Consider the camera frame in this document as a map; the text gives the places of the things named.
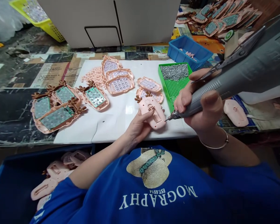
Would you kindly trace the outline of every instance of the blue plastic bin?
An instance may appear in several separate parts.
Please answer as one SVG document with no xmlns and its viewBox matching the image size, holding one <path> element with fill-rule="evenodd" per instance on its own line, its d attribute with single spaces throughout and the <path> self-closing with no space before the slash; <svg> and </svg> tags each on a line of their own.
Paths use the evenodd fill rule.
<svg viewBox="0 0 280 224">
<path fill-rule="evenodd" d="M 197 61 L 186 55 L 186 52 L 191 52 Z M 188 36 L 181 36 L 169 42 L 168 56 L 177 63 L 187 62 L 192 71 L 200 68 L 213 53 Z"/>
<path fill-rule="evenodd" d="M 64 146 L 7 157 L 0 166 L 0 223 L 29 223 L 39 200 L 32 201 L 31 191 L 44 179 L 42 172 L 68 151 L 94 153 L 94 144 Z"/>
</svg>

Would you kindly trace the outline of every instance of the small pink piece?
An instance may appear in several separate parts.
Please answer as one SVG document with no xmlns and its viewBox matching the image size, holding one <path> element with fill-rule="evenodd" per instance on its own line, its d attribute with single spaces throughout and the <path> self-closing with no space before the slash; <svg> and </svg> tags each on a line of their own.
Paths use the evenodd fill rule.
<svg viewBox="0 0 280 224">
<path fill-rule="evenodd" d="M 145 114 L 150 110 L 154 110 L 153 116 L 147 119 L 147 122 L 154 130 L 158 130 L 166 125 L 166 117 L 162 110 L 162 106 L 153 96 L 142 99 L 139 102 L 139 107 L 142 114 Z"/>
<path fill-rule="evenodd" d="M 38 200 L 48 194 L 50 194 L 58 185 L 58 182 L 53 178 L 45 179 L 41 184 L 35 187 L 31 192 L 31 198 L 33 201 Z"/>
<path fill-rule="evenodd" d="M 224 113 L 230 118 L 237 127 L 244 127 L 249 124 L 243 108 L 235 100 L 225 100 Z"/>
<path fill-rule="evenodd" d="M 138 95 L 139 97 L 142 97 L 142 99 L 144 99 L 146 97 L 146 92 L 147 91 L 146 89 L 143 89 L 142 87 L 140 87 L 137 92 L 136 92 L 136 95 Z M 164 100 L 164 95 L 161 93 L 161 92 L 151 92 L 152 94 L 152 97 L 155 98 L 155 100 L 158 102 L 158 103 L 162 103 L 163 100 Z"/>
<path fill-rule="evenodd" d="M 158 84 L 153 79 L 147 78 L 145 76 L 143 78 L 138 78 L 137 83 L 143 89 L 147 89 L 152 92 L 159 92 L 162 89 L 162 86 L 160 84 Z"/>
<path fill-rule="evenodd" d="M 119 75 L 106 82 L 106 88 L 112 95 L 126 93 L 135 87 L 134 79 L 129 75 Z"/>
<path fill-rule="evenodd" d="M 58 182 L 64 180 L 65 173 L 69 171 L 69 169 L 61 161 L 52 162 L 46 170 L 50 177 Z"/>
<path fill-rule="evenodd" d="M 112 71 L 108 71 L 106 73 L 106 79 L 111 80 L 116 78 L 119 75 L 130 75 L 132 79 L 134 79 L 134 74 L 131 72 L 129 68 L 120 68 Z"/>
</svg>

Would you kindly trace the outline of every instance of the blue t-shirt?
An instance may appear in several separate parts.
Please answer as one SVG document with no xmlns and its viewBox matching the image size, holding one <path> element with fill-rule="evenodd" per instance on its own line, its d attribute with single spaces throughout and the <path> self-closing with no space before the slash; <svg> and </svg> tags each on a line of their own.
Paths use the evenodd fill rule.
<svg viewBox="0 0 280 224">
<path fill-rule="evenodd" d="M 112 162 L 88 190 L 59 183 L 32 223 L 280 223 L 280 180 L 265 163 L 212 167 L 161 146 Z"/>
</svg>

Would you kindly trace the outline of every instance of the person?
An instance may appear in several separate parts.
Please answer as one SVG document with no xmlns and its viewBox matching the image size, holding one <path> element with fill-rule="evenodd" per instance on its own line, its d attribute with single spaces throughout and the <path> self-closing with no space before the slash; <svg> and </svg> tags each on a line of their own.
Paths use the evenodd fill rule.
<svg viewBox="0 0 280 224">
<path fill-rule="evenodd" d="M 189 82 L 175 109 L 183 112 L 197 88 Z M 184 121 L 216 159 L 212 177 L 162 146 L 132 150 L 151 131 L 145 120 L 153 113 L 139 110 L 119 139 L 59 183 L 31 223 L 280 223 L 280 180 L 216 125 L 223 111 L 218 92 L 206 92 L 201 105 Z"/>
</svg>

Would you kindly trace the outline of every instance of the cluttered workbench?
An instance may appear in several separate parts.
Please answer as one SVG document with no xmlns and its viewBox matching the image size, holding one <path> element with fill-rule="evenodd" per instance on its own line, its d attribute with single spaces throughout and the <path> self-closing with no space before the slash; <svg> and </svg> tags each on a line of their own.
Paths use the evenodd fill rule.
<svg viewBox="0 0 280 224">
<path fill-rule="evenodd" d="M 180 8 L 181 12 L 190 10 L 187 5 L 182 5 Z M 174 40 L 182 35 L 188 36 L 213 53 L 201 68 L 211 68 L 224 59 L 224 45 L 216 39 L 201 35 L 196 27 L 175 24 L 171 39 Z M 137 88 L 124 97 L 120 96 L 111 101 L 113 107 L 120 105 L 115 119 L 115 110 L 109 110 L 104 117 L 88 115 L 87 123 L 85 120 L 77 120 L 70 128 L 49 134 L 40 132 L 35 126 L 30 111 L 31 95 L 34 92 L 44 94 L 47 85 L 58 86 L 59 80 L 65 80 L 68 85 L 78 87 L 82 76 L 95 67 L 95 64 L 100 64 L 105 56 L 112 56 L 119 60 L 124 68 L 131 68 L 135 80 L 147 76 L 160 83 L 159 77 L 151 71 L 156 70 L 159 64 L 174 63 L 167 54 L 168 43 L 105 47 L 96 48 L 95 51 L 73 49 L 67 43 L 56 42 L 40 28 L 27 26 L 10 40 L 0 43 L 0 147 L 99 143 L 116 140 L 126 130 L 137 111 L 135 102 L 130 102 Z M 280 130 L 280 109 L 275 108 L 275 100 L 248 105 L 238 95 L 232 98 L 252 118 L 248 118 L 249 124 L 246 127 L 239 128 L 223 114 L 218 125 L 228 133 L 251 134 Z M 169 110 L 166 101 L 163 103 L 163 108 Z M 155 132 L 149 138 L 195 136 L 195 132 L 183 123 L 183 120 L 172 121 L 167 126 L 167 133 Z"/>
</svg>

